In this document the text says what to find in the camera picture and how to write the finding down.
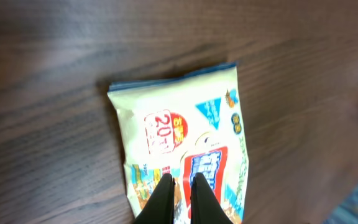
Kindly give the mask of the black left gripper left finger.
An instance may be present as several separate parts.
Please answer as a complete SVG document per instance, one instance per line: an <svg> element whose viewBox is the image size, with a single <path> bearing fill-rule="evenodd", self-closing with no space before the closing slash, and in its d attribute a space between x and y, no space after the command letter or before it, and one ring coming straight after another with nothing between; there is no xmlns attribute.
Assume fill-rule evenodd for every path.
<svg viewBox="0 0 358 224"><path fill-rule="evenodd" d="M173 224L175 181L164 174L144 209L135 218L135 224Z"/></svg>

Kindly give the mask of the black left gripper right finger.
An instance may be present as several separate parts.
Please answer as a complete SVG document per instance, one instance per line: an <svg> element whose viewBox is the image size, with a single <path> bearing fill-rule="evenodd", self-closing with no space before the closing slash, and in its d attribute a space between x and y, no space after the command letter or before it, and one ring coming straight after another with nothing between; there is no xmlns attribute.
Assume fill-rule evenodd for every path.
<svg viewBox="0 0 358 224"><path fill-rule="evenodd" d="M191 185L191 224L232 224L202 173Z"/></svg>

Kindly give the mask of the yellow snack bag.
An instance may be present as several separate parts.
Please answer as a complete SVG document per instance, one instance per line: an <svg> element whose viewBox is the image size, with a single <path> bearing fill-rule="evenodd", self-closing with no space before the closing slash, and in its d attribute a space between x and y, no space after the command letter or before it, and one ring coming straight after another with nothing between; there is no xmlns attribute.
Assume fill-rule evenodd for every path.
<svg viewBox="0 0 358 224"><path fill-rule="evenodd" d="M175 181L173 221L191 221L191 186L201 173L225 215L244 219L249 158L237 66L109 86L124 145L126 191L141 214L164 174Z"/></svg>

